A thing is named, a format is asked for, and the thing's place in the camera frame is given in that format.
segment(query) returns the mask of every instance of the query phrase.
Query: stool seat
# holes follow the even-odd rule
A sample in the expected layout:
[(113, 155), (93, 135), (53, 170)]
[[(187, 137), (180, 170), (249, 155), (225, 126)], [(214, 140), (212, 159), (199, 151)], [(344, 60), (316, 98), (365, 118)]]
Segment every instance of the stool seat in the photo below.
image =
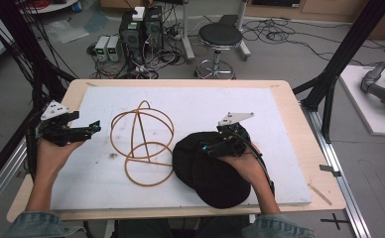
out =
[(242, 34), (235, 27), (211, 23), (199, 29), (198, 40), (215, 50), (233, 50), (242, 42)]

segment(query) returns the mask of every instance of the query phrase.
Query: black cap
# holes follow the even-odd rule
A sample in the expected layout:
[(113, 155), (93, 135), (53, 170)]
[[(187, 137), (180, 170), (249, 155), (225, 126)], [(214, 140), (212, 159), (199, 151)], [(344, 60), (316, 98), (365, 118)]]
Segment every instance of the black cap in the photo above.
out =
[(249, 196), (251, 185), (230, 164), (210, 157), (201, 148), (220, 142), (222, 137), (217, 132), (192, 133), (175, 145), (172, 164), (177, 177), (205, 203), (229, 208)]

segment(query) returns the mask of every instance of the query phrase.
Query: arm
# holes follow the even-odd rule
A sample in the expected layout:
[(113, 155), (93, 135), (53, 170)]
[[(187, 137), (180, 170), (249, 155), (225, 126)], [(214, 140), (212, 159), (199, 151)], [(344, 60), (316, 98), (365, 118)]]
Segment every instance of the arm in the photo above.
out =
[(74, 142), (59, 147), (45, 139), (40, 140), (37, 175), (26, 211), (50, 211), (54, 182), (69, 155), (82, 144), (83, 142)]
[(252, 185), (262, 214), (279, 214), (281, 212), (267, 182), (264, 170), (249, 148), (240, 157), (223, 157), (219, 159), (233, 166)]

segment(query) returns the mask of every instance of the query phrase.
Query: white mat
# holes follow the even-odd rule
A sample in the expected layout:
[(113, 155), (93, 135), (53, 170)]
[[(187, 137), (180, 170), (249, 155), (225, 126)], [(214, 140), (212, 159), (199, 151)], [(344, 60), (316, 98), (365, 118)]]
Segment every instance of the white mat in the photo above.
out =
[[(80, 106), (80, 118), (72, 126), (83, 127), (100, 120), (102, 130), (76, 150), (60, 172), (53, 190), (52, 209), (206, 206), (175, 174), (151, 187), (136, 185), (126, 177), (125, 158), (109, 142), (110, 121), (121, 112), (137, 108), (142, 100), (148, 100), (152, 108), (165, 112), (173, 120), (175, 138), (171, 149), (190, 133), (216, 131), (217, 122), (227, 112), (254, 112), (255, 116), (242, 121), (241, 125), (264, 155), (276, 185), (277, 201), (281, 204), (311, 202), (270, 89), (90, 87)], [(144, 120), (146, 126), (152, 123)], [(117, 137), (127, 144), (132, 121), (121, 121), (120, 125), (116, 129)], [(152, 135), (152, 140), (166, 141), (169, 134), (163, 127), (156, 130), (147, 127), (146, 131), (148, 140)], [(136, 170), (132, 175), (145, 180), (165, 174), (162, 169)], [(254, 191), (242, 205), (247, 204), (258, 204)]]
[[(385, 105), (378, 97), (360, 89), (363, 76), (371, 69), (349, 65), (341, 74), (340, 80), (369, 132), (372, 135), (385, 136)], [(376, 84), (385, 87), (385, 69)]]

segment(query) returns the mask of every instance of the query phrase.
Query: stool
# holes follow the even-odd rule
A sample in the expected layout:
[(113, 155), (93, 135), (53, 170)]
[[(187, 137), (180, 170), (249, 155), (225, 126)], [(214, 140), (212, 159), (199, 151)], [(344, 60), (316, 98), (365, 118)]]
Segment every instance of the stool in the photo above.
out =
[(202, 79), (236, 79), (232, 66), (220, 60), (220, 52), (238, 48), (242, 42), (241, 32), (230, 25), (211, 23), (199, 29), (198, 41), (213, 49), (214, 55), (213, 59), (202, 61), (195, 68), (194, 75)]

